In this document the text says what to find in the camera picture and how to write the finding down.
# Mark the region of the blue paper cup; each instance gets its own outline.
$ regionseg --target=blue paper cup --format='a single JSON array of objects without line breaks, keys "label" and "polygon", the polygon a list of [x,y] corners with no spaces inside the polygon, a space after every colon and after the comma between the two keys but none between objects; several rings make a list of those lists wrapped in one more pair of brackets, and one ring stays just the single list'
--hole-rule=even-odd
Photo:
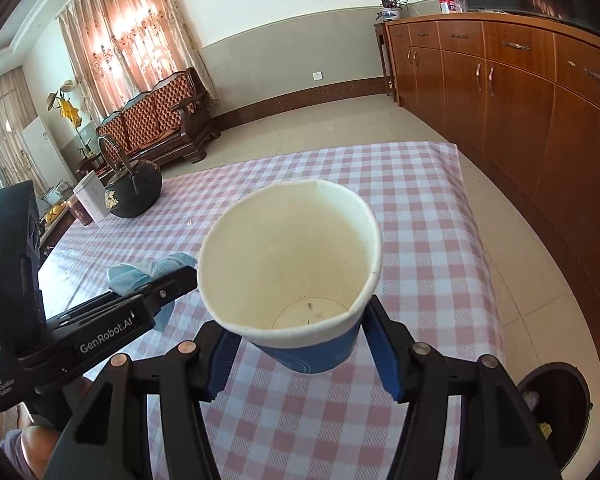
[{"label": "blue paper cup", "polygon": [[198,255],[198,288],[223,327],[300,373],[351,354],[382,264],[378,223],[354,192],[280,182],[230,206]]}]

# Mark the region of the black teapot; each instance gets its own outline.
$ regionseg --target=black teapot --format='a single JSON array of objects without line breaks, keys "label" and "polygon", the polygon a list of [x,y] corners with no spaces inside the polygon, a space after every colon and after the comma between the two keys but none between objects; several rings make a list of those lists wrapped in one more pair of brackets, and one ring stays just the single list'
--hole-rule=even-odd
[{"label": "black teapot", "polygon": [[[115,150],[120,162],[115,163],[105,149],[107,142]],[[160,167],[150,160],[135,160],[129,163],[126,153],[116,140],[101,134],[98,144],[102,156],[116,174],[105,187],[105,204],[112,215],[120,218],[135,218],[148,210],[162,191]]]}]

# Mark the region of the sofa armrest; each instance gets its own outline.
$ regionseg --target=sofa armrest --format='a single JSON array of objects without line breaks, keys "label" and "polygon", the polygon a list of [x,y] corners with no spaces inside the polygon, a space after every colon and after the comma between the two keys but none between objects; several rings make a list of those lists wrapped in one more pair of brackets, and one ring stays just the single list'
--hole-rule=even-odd
[{"label": "sofa armrest", "polygon": [[182,101],[180,101],[178,104],[171,106],[169,108],[169,110],[171,112],[177,112],[178,110],[182,110],[183,108],[186,108],[191,103],[195,103],[198,106],[202,106],[201,101],[205,97],[206,97],[206,90],[203,90],[202,92],[198,92],[197,94],[195,94],[193,97],[187,97],[187,98],[183,99]]}]

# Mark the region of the pink and white gingham tablecloth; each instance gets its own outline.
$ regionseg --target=pink and white gingham tablecloth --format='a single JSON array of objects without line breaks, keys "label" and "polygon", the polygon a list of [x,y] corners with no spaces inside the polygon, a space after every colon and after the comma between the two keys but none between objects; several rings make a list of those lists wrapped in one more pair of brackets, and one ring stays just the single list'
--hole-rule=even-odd
[{"label": "pink and white gingham tablecloth", "polygon": [[[376,294],[416,340],[469,360],[504,359],[485,254],[452,144],[393,142],[328,148],[240,162],[166,180],[142,216],[74,222],[40,270],[47,317],[106,290],[106,269],[175,251],[196,254],[225,208],[278,180],[322,178],[358,193],[383,240]],[[125,348],[133,359],[163,354],[210,319],[197,291],[180,298],[164,333]],[[453,477],[459,399],[449,403],[440,479]],[[243,341],[227,386],[203,405],[223,479],[384,479],[406,406],[382,389],[365,337],[332,372],[291,372]],[[160,407],[150,396],[154,475],[167,479]]]}]

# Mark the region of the white refrigerator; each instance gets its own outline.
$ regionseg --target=white refrigerator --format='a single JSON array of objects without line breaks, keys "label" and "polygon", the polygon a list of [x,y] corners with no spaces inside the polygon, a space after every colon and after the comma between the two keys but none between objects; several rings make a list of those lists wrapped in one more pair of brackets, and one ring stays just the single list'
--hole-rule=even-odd
[{"label": "white refrigerator", "polygon": [[77,183],[53,136],[45,128],[40,117],[36,117],[22,131],[22,136],[31,158],[50,187],[55,187],[61,180],[71,185]]}]

